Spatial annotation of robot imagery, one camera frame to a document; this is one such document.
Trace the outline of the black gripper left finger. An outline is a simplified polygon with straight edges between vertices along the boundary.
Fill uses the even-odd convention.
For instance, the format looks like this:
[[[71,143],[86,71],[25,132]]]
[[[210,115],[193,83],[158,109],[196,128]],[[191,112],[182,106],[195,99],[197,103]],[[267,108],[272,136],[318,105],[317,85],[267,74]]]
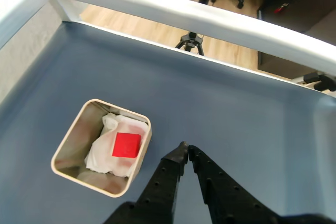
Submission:
[[[173,223],[180,177],[188,161],[188,144],[181,142],[159,162],[136,202],[121,204],[105,223]]]

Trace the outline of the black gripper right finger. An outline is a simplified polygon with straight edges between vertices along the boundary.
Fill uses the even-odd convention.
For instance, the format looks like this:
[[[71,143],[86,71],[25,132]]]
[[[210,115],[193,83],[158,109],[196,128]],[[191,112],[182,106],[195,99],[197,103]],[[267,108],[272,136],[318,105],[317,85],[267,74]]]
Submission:
[[[196,146],[188,147],[212,223],[335,223],[323,215],[281,216],[245,190]]]

